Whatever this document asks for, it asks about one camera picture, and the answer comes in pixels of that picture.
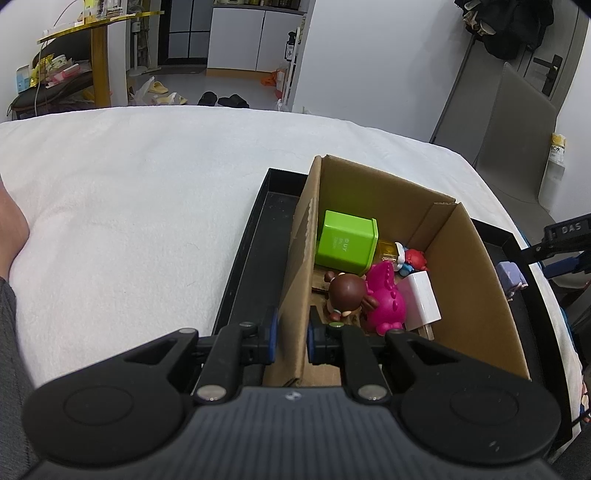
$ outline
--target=person's leg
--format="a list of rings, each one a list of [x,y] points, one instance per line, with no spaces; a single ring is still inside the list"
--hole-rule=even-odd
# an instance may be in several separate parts
[[[33,390],[18,352],[13,260],[29,235],[27,221],[0,179],[0,478],[19,478],[36,461],[22,431],[22,403]]]

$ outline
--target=green container lid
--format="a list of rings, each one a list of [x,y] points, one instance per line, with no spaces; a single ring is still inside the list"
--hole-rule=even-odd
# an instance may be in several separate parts
[[[361,275],[369,270],[378,243],[375,218],[355,217],[326,210],[316,263]]]

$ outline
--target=black jacket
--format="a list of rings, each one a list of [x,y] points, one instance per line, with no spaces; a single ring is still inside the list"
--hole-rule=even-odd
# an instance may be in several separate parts
[[[463,13],[467,0],[454,0]],[[472,11],[479,21],[486,22],[496,33],[482,35],[486,50],[502,60],[516,58],[519,47],[524,43],[530,50],[538,48],[546,28],[554,23],[551,0],[481,0]],[[470,26],[466,29],[473,35],[478,32]]]

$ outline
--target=hanging clothes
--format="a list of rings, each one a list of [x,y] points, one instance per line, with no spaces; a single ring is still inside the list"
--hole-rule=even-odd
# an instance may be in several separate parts
[[[513,60],[521,44],[538,48],[554,23],[551,0],[454,0],[463,11],[466,29],[478,35],[486,51]]]

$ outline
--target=black slipper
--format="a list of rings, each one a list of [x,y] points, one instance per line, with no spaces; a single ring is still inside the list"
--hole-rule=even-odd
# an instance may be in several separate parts
[[[204,106],[216,106],[216,102],[217,102],[217,95],[213,92],[205,92],[199,102],[197,103],[198,105],[204,105]]]
[[[250,108],[251,106],[240,95],[232,95],[230,100],[236,105],[234,108]]]
[[[222,97],[218,99],[217,102],[221,106],[229,106],[231,108],[250,108],[244,98],[236,94],[232,95],[231,97]]]

